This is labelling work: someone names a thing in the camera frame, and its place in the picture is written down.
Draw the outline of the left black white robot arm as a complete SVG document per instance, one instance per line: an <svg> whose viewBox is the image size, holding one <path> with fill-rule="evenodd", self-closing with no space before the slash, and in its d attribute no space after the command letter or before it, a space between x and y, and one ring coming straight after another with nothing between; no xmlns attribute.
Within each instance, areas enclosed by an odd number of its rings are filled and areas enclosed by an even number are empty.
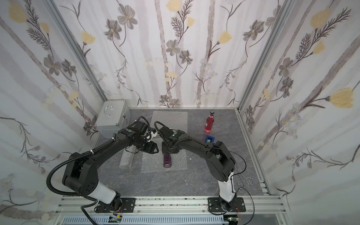
<svg viewBox="0 0 360 225"><path fill-rule="evenodd" d="M121 195L99 181L98 169L119 151L134 146L140 152L158 153L156 129L136 121L119 130L112 138L96 149L69 157L62 183L82 197L95 199L108 206L120 207Z"/></svg>

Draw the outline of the single bubble wrap sheet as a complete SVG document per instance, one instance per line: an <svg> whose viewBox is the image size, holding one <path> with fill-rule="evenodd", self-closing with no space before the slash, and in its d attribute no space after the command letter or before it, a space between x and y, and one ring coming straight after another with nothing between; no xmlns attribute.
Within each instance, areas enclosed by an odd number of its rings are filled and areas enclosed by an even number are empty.
<svg viewBox="0 0 360 225"><path fill-rule="evenodd" d="M130 169L131 166L132 166L132 163L133 163L133 158L134 158L135 153L136 153L136 147L135 146L131 146L131 147L126 148L123 151L123 154L121 156L119 168L122 169L122 170Z"/></svg>

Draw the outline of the blue tape dispenser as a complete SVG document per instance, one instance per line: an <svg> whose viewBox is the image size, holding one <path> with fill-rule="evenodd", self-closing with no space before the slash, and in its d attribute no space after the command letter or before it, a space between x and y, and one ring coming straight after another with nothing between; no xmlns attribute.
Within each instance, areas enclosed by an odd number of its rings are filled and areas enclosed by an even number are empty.
<svg viewBox="0 0 360 225"><path fill-rule="evenodd" d="M212 136L206 136L205 138L205 143L214 143L215 142L215 138Z"/></svg>

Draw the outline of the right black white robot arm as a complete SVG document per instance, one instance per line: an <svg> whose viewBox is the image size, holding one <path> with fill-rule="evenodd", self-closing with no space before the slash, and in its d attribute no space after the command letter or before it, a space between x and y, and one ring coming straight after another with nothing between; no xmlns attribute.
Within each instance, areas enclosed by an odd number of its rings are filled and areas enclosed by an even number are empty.
<svg viewBox="0 0 360 225"><path fill-rule="evenodd" d="M177 154L181 150L187 150L206 161L211 175L218 180L221 204L228 209L233 207L237 197L233 183L236 160L224 143L201 142L186 132L170 129L159 121L154 122L154 127L163 139L163 154Z"/></svg>

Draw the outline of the dark purple bottle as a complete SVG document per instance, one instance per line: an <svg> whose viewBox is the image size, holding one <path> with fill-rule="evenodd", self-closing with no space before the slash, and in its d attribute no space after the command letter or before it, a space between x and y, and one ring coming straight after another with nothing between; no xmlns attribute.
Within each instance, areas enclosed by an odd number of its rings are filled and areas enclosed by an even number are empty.
<svg viewBox="0 0 360 225"><path fill-rule="evenodd" d="M171 167L172 167L172 157L171 157L171 154L169 154L169 153L164 154L164 157L163 157L163 167L164 167L164 168L171 168Z"/></svg>

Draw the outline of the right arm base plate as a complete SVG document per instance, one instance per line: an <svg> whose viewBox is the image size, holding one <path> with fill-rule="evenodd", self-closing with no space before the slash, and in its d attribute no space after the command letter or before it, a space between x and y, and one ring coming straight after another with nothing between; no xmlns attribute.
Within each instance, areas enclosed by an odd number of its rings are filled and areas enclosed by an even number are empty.
<svg viewBox="0 0 360 225"><path fill-rule="evenodd" d="M231 202L227 202L220 197L209 197L207 202L211 213L246 212L245 203L241 197L235 197Z"/></svg>

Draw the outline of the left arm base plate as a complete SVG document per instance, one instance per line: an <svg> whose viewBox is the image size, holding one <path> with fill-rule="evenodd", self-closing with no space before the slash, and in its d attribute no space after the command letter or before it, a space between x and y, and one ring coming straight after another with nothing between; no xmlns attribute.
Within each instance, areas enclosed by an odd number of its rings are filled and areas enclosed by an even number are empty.
<svg viewBox="0 0 360 225"><path fill-rule="evenodd" d="M136 198L115 198L111 203L99 202L95 207L96 213L133 213Z"/></svg>

